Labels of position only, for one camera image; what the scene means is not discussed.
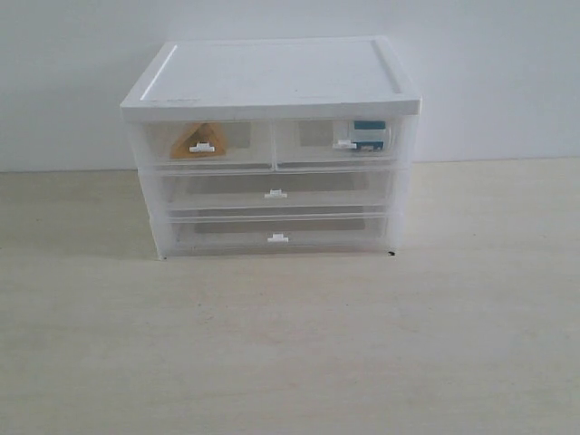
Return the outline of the middle wide clear drawer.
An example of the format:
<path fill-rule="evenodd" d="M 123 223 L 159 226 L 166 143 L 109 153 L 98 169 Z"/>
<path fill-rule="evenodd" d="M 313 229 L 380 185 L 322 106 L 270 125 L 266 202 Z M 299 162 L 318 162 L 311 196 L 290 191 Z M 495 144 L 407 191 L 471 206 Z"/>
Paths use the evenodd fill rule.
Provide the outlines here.
<path fill-rule="evenodd" d="M 172 175 L 161 179 L 171 210 L 373 206 L 392 196 L 398 173 L 354 172 Z"/>

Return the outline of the teal white glue stick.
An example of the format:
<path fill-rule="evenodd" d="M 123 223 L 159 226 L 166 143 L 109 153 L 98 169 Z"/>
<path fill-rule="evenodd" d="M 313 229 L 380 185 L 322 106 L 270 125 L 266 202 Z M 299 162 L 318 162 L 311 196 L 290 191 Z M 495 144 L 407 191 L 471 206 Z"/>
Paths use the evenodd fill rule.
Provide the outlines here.
<path fill-rule="evenodd" d="M 333 148 L 347 151 L 383 152 L 392 141 L 386 121 L 333 121 Z"/>

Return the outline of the bottom wide clear drawer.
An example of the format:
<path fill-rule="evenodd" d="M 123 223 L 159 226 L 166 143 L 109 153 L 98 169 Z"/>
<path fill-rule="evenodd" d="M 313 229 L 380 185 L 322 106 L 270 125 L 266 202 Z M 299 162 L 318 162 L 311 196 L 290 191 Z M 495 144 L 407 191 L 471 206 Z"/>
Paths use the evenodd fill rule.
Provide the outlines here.
<path fill-rule="evenodd" d="M 348 247 L 382 238 L 384 216 L 338 215 L 275 221 L 175 223 L 176 246 L 193 249 L 246 247 Z"/>

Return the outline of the white plastic drawer cabinet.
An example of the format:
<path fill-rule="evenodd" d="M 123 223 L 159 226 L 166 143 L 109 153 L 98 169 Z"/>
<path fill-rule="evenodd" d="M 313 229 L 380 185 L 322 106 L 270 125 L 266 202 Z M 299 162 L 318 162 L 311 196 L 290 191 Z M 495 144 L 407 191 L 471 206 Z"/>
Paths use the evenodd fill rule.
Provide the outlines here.
<path fill-rule="evenodd" d="M 383 36 L 165 43 L 121 103 L 161 258 L 205 254 L 292 251 L 381 251 L 394 255 L 401 243 L 411 155 L 421 97 Z M 274 124 L 285 120 L 401 121 L 400 153 L 394 160 L 367 163 L 276 163 Z M 272 131 L 272 164 L 266 168 L 150 166 L 135 146 L 142 126 L 159 122 L 266 121 Z M 171 210 L 161 179 L 172 175 L 354 172 L 398 173 L 392 196 L 373 206 L 301 206 Z M 183 222 L 384 216 L 380 240 L 354 246 L 278 246 L 193 249 L 176 246 L 172 225 Z"/>

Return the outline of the wide clear drawer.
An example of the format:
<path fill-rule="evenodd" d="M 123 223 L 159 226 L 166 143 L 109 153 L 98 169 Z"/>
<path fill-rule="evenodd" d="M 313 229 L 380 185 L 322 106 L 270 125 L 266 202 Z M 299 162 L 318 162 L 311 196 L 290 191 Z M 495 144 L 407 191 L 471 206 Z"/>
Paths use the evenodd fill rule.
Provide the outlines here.
<path fill-rule="evenodd" d="M 175 223 L 176 246 L 193 249 L 246 247 L 348 247 L 382 238 L 384 216 L 338 215 L 275 221 Z"/>
<path fill-rule="evenodd" d="M 161 179 L 171 210 L 373 206 L 392 196 L 398 173 L 354 172 L 172 175 Z"/>

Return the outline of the yellow cheese wedge toy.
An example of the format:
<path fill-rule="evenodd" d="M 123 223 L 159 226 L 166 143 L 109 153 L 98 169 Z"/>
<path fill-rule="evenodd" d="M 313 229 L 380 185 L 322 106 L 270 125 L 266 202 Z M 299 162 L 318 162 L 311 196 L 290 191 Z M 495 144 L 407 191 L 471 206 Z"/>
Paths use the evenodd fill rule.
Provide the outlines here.
<path fill-rule="evenodd" d="M 227 137 L 216 122 L 192 123 L 173 143 L 170 157 L 174 160 L 224 156 Z"/>

